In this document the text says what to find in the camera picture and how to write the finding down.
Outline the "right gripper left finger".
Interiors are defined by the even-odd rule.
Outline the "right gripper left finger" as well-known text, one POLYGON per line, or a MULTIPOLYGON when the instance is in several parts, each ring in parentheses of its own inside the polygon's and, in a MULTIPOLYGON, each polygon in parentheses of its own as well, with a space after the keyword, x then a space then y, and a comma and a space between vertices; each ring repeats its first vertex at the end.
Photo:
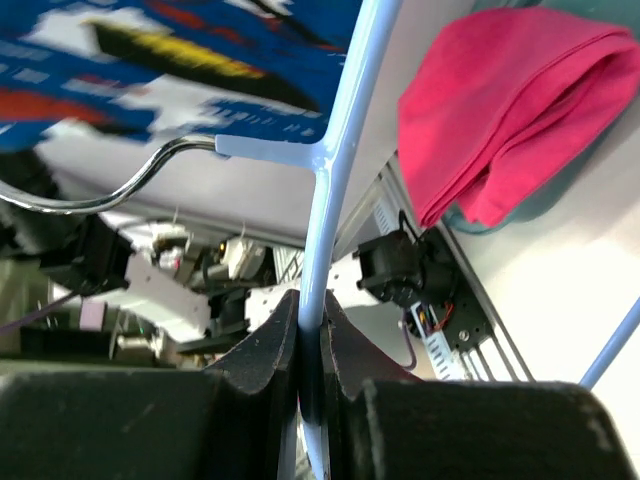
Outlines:
POLYGON ((200 371, 3 377, 2 477, 293 478, 298 298, 200 371))

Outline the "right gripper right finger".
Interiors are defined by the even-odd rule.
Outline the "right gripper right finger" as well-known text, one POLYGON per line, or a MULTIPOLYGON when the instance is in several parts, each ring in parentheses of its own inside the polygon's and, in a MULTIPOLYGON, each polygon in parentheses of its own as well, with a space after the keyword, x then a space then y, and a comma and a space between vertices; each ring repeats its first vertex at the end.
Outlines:
POLYGON ((320 334, 330 479, 631 479, 602 404, 567 383, 424 381, 348 320, 320 334))

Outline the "light blue hanger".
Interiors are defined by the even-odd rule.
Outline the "light blue hanger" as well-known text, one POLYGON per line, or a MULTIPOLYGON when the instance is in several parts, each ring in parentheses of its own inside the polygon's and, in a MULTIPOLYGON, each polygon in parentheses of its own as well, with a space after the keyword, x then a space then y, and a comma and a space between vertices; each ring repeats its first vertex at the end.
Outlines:
MULTIPOLYGON (((298 298, 296 336, 297 418, 304 421, 314 471, 327 478, 323 446, 327 437, 325 388, 320 334, 325 318, 333 245, 347 183, 361 141, 375 82, 388 39, 396 28, 395 1, 357 1, 361 5, 346 54, 324 135, 312 143, 263 140, 227 134, 188 134, 148 143, 112 136, 68 135, 1 153, 34 150, 55 180, 59 200, 27 193, 1 183, 1 199, 17 207, 56 216, 96 214, 126 202, 170 160, 193 150, 253 163, 274 162, 314 173, 315 188, 304 249, 298 298)), ((463 276, 435 240, 436 223, 422 233, 396 230, 362 244, 361 272, 365 285, 409 280, 420 293, 414 315, 418 325, 430 324, 432 308, 441 308, 443 325, 454 323, 454 302, 463 293, 463 276)))

